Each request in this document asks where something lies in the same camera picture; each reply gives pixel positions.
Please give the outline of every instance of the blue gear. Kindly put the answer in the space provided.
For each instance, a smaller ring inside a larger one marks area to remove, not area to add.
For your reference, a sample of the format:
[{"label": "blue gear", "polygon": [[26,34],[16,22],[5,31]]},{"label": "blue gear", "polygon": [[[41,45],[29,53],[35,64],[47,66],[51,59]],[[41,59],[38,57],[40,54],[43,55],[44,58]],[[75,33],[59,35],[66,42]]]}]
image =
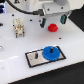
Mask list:
[{"label": "blue gear", "polygon": [[53,53],[50,53],[51,47],[48,46],[43,49],[43,57],[49,61],[56,61],[60,56],[60,51],[56,47],[53,47]]}]

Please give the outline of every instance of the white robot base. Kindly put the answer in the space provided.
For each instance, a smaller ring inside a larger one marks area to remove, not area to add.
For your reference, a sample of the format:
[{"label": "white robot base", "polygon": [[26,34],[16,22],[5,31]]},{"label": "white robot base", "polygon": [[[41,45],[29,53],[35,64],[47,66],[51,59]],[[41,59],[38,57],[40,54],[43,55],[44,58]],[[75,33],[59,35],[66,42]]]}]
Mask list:
[{"label": "white robot base", "polygon": [[[13,19],[22,18],[24,23],[24,37],[16,38]],[[84,32],[71,20],[65,25],[60,23],[59,17],[47,19],[45,28],[40,27],[38,16],[21,13],[1,14],[0,22],[0,84],[11,83],[44,72],[69,66],[84,61]],[[49,32],[50,24],[57,24],[57,32]],[[46,46],[59,46],[65,60],[52,62],[30,68],[25,53],[43,49]]]}]

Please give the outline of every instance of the metal component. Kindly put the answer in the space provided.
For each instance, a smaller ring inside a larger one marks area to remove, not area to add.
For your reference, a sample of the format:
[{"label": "metal component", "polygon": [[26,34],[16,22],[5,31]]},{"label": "metal component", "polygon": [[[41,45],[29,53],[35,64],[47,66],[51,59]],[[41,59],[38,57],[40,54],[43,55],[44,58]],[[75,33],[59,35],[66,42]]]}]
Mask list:
[{"label": "metal component", "polygon": [[50,53],[53,53],[53,47],[51,47],[51,49],[50,49]]},{"label": "metal component", "polygon": [[16,38],[18,36],[24,37],[24,25],[21,18],[14,19],[13,22],[14,22],[14,27],[15,27]]},{"label": "metal component", "polygon": [[63,13],[63,12],[67,12],[70,10],[70,5],[68,1],[66,2],[64,6],[58,5],[56,2],[44,3],[43,9],[45,11],[45,15]]},{"label": "metal component", "polygon": [[[49,60],[46,60],[43,55],[42,55],[43,50],[38,50],[38,51],[34,51],[34,52],[30,52],[30,53],[26,53],[26,58],[28,60],[29,66],[30,67],[34,67],[34,66],[38,66],[41,64],[46,64],[46,63],[50,63]],[[60,57],[58,58],[57,61],[59,60],[63,60],[66,59],[65,56],[60,53]]]}]

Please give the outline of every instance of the small black part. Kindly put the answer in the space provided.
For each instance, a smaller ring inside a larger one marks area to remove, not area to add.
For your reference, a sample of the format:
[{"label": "small black part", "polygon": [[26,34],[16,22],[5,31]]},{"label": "small black part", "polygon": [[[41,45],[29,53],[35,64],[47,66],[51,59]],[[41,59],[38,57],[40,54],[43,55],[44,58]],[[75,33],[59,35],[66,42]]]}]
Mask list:
[{"label": "small black part", "polygon": [[45,18],[43,18],[42,24],[40,24],[41,28],[44,28],[45,26]]},{"label": "small black part", "polygon": [[51,49],[50,49],[50,53],[53,53],[53,47],[51,47]]},{"label": "small black part", "polygon": [[35,59],[37,59],[37,58],[38,58],[38,53],[36,52],[36,53],[35,53]]},{"label": "small black part", "polygon": [[61,7],[61,9],[63,9],[63,7]]},{"label": "small black part", "polygon": [[12,14],[12,16],[14,16],[14,14]]},{"label": "small black part", "polygon": [[64,20],[64,24],[66,23],[66,20],[67,20],[67,16],[66,15],[64,15],[65,16],[65,20]]},{"label": "small black part", "polygon": [[16,33],[16,38],[17,38],[17,33]]},{"label": "small black part", "polygon": [[41,22],[41,20],[39,20],[39,22]]},{"label": "small black part", "polygon": [[40,15],[40,16],[44,16],[43,9],[39,9],[38,11],[33,11],[33,15]]},{"label": "small black part", "polygon": [[[56,61],[66,59],[66,56],[65,56],[64,53],[61,51],[60,47],[59,47],[59,46],[56,46],[56,47],[59,49],[60,53],[61,53],[62,56],[63,56],[63,58],[59,58],[59,59],[56,60]],[[31,66],[27,55],[28,55],[29,53],[33,53],[33,52],[37,52],[37,51],[43,51],[43,49],[25,53],[25,56],[26,56],[26,59],[27,59],[27,62],[28,62],[28,65],[29,65],[30,68],[33,68],[33,67],[36,67],[36,66],[41,66],[41,65],[48,64],[48,63],[51,63],[51,62],[56,62],[56,61],[49,61],[49,62],[45,62],[45,63],[41,63],[41,64],[37,64],[37,65]]]},{"label": "small black part", "polygon": [[50,9],[49,9],[49,8],[48,8],[47,10],[48,10],[48,11],[50,11]]},{"label": "small black part", "polygon": [[62,39],[62,38],[59,38],[59,39]]},{"label": "small black part", "polygon": [[3,23],[0,23],[0,26],[3,26]]},{"label": "small black part", "polygon": [[32,21],[32,19],[30,19],[30,21]]}]

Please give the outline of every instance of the white surface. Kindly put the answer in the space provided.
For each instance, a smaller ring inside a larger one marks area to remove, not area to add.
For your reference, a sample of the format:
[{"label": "white surface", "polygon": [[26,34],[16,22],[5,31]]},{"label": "white surface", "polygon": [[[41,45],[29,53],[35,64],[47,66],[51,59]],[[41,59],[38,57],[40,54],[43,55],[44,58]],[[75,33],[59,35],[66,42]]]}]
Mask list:
[{"label": "white surface", "polygon": [[[15,37],[13,18],[22,18],[25,26],[25,37]],[[40,28],[38,16],[24,14],[0,15],[0,84],[9,83],[31,77],[40,73],[84,61],[84,32],[82,32],[69,19],[65,25],[58,18],[47,19],[45,28]],[[48,31],[48,26],[56,23],[58,31]],[[60,46],[65,54],[65,60],[45,64],[35,68],[29,68],[25,53],[33,50],[43,49],[46,46]]]}]

